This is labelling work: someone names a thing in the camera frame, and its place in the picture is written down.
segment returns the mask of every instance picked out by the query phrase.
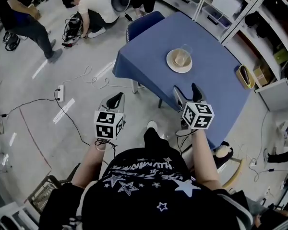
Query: white star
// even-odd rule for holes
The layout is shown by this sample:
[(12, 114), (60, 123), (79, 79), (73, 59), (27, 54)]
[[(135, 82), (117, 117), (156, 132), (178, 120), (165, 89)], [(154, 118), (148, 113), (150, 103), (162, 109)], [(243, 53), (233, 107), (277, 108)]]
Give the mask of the white star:
[(199, 187), (192, 185), (191, 180), (186, 180), (185, 182), (182, 182), (182, 181), (173, 179), (173, 181), (176, 182), (177, 185), (179, 186), (175, 189), (175, 191), (184, 191), (188, 197), (192, 197), (193, 189), (199, 189), (200, 190)]
[(160, 185), (160, 183), (154, 182), (154, 183), (152, 184), (152, 186), (155, 186), (156, 188), (158, 188), (158, 187), (160, 187), (161, 185)]
[(109, 182), (109, 181), (111, 181), (111, 187), (114, 187), (117, 181), (125, 181), (125, 179), (122, 178), (122, 175), (112, 175), (111, 178), (104, 180), (104, 182)]
[(151, 174), (156, 174), (157, 171), (158, 171), (157, 169), (153, 169), (153, 170), (150, 170), (150, 173), (151, 173)]
[(157, 208), (160, 209), (160, 211), (162, 212), (163, 210), (168, 209), (167, 203), (162, 204), (161, 202), (159, 202), (159, 205), (157, 206)]
[(170, 161), (172, 161), (172, 159), (170, 159), (170, 158), (167, 158), (167, 159), (164, 159), (165, 160), (165, 162), (170, 162)]
[(126, 194), (128, 194), (128, 196), (130, 196), (132, 191), (138, 191), (139, 189), (137, 189), (135, 186), (133, 186), (133, 182), (130, 182), (128, 184), (125, 184), (124, 182), (119, 182), (121, 184), (121, 188), (118, 190), (119, 192), (125, 191)]

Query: plate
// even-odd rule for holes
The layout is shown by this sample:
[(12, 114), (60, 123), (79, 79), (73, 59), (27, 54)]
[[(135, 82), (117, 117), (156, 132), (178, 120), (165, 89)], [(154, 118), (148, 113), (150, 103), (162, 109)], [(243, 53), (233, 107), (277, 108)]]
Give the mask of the plate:
[(169, 53), (167, 55), (167, 64), (168, 64), (169, 68), (171, 68), (173, 71), (175, 71), (177, 73), (186, 73), (186, 72), (190, 71), (192, 68), (192, 59), (190, 60), (190, 62), (187, 66), (184, 66), (184, 67), (178, 66), (174, 60), (174, 57), (172, 57), (172, 55), (175, 53), (177, 54), (178, 51), (179, 51), (178, 48), (169, 51)]

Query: gray floor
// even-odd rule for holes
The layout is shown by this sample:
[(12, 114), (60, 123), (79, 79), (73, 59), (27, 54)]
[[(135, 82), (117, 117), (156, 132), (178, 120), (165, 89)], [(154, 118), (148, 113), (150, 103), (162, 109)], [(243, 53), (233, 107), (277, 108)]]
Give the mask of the gray floor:
[[(51, 29), (50, 39), (57, 40), (55, 49), (60, 48), (64, 20), (74, 14), (76, 8), (66, 9), (61, 0), (50, 0), (42, 3), (38, 9), (42, 14), (40, 22), (47, 29)], [(156, 3), (155, 10), (161, 11), (165, 16), (173, 13), (170, 8), (159, 2)], [(120, 17), (118, 23), (103, 35), (95, 39), (80, 40), (73, 48), (64, 49), (60, 60), (54, 65), (45, 65), (34, 79), (32, 76), (45, 60), (42, 51), (28, 39), (22, 41), (14, 52), (7, 52), (2, 43), (2, 31), (0, 113), (6, 113), (34, 99), (53, 99), (53, 92), (58, 85), (82, 75), (89, 65), (93, 70), (85, 80), (90, 81), (116, 58), (117, 51), (126, 43), (125, 32), (128, 23), (124, 17)], [(110, 79), (110, 84), (130, 86), (129, 80), (116, 79), (111, 71), (106, 72), (94, 85), (103, 86), (106, 77)], [(78, 125), (83, 139), (88, 143), (93, 139), (94, 110), (100, 101), (109, 94), (120, 91), (126, 94), (127, 124), (115, 142), (118, 145), (117, 153), (143, 145), (143, 133), (149, 120), (157, 121), (159, 133), (164, 134), (175, 146), (174, 132), (179, 128), (180, 116), (166, 104), (157, 109), (158, 98), (148, 89), (140, 89), (137, 94), (122, 87), (107, 86), (97, 90), (79, 78), (65, 84), (64, 104), (71, 98), (75, 100), (68, 114)], [(5, 134), (0, 135), (0, 151), (9, 154), (9, 164), (13, 168), (9, 169), (8, 173), (0, 174), (0, 181), (18, 203), (23, 203), (48, 173), (55, 175), (59, 180), (65, 179), (87, 151), (88, 147), (80, 141), (75, 127), (66, 116), (57, 124), (53, 123), (52, 120), (59, 111), (55, 102), (39, 101), (21, 107), (21, 111), (15, 110), (4, 120)], [(249, 157), (256, 158), (260, 152), (261, 125), (266, 111), (259, 95), (252, 92), (226, 140), (234, 148), (234, 157), (246, 158), (246, 165), (235, 189), (244, 190), (247, 196), (257, 200), (270, 186), (274, 197), (269, 199), (273, 202), (280, 193), (280, 183), (286, 173), (262, 173), (259, 181), (255, 183), (255, 172), (247, 168), (251, 160)], [(274, 143), (270, 141), (275, 137), (275, 130), (273, 114), (268, 113), (263, 126), (263, 148), (272, 149)], [(13, 133), (17, 133), (17, 136), (10, 146)], [(110, 149), (105, 154), (105, 161), (109, 162), (112, 159), (113, 151)], [(236, 167), (235, 164), (229, 163), (221, 173), (221, 180), (225, 182), (229, 179)], [(254, 168), (258, 171), (264, 169), (262, 153), (258, 165)]]

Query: blue tablecloth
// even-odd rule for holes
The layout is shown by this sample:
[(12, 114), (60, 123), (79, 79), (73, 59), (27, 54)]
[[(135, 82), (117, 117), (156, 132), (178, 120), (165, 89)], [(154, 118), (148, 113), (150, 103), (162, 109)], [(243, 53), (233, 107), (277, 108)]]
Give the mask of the blue tablecloth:
[[(180, 74), (168, 67), (166, 56), (183, 44), (192, 47), (193, 67)], [(141, 83), (175, 110), (178, 107), (173, 86), (178, 86), (191, 99), (191, 84), (194, 82), (204, 92), (215, 113), (206, 130), (213, 149), (227, 136), (250, 93), (236, 76), (235, 68), (239, 65), (237, 59), (209, 32), (177, 12), (121, 48), (113, 74)]]

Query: blue chair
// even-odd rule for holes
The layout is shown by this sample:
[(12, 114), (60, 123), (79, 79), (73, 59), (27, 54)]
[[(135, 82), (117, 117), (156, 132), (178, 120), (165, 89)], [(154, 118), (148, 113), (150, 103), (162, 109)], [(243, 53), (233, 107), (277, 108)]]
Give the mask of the blue chair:
[(126, 32), (127, 43), (163, 19), (164, 16), (159, 11), (154, 11), (131, 22)]

